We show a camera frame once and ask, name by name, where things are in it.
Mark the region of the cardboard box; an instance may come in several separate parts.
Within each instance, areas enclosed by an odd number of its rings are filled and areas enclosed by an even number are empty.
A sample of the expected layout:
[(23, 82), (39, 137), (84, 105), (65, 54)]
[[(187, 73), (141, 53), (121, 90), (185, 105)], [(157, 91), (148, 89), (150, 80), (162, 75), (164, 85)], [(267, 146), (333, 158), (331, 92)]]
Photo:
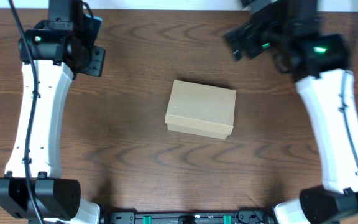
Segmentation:
[(175, 80), (165, 123), (170, 131), (226, 139), (234, 129), (236, 91)]

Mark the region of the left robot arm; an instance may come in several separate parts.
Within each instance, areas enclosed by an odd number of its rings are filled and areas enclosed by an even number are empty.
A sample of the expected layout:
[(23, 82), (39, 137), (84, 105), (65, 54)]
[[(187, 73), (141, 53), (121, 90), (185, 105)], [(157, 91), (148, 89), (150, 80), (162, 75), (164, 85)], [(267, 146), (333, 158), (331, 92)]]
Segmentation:
[(80, 183), (62, 178), (60, 133), (77, 74), (100, 77), (105, 50), (95, 45), (102, 20), (79, 0), (50, 1), (48, 17), (21, 30), (23, 95), (14, 148), (0, 177), (0, 207), (29, 223), (108, 223), (84, 199)]

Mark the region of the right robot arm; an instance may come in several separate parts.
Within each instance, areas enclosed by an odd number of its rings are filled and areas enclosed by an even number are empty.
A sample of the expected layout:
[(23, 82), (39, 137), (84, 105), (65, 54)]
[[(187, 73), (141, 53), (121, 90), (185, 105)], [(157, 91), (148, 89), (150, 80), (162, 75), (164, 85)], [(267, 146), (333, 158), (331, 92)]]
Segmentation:
[(358, 214), (358, 114), (351, 50), (340, 34), (324, 35), (317, 1), (243, 1), (250, 19), (225, 40), (236, 60), (270, 52), (289, 74), (313, 128), (322, 184), (280, 203), (264, 223), (339, 223)]

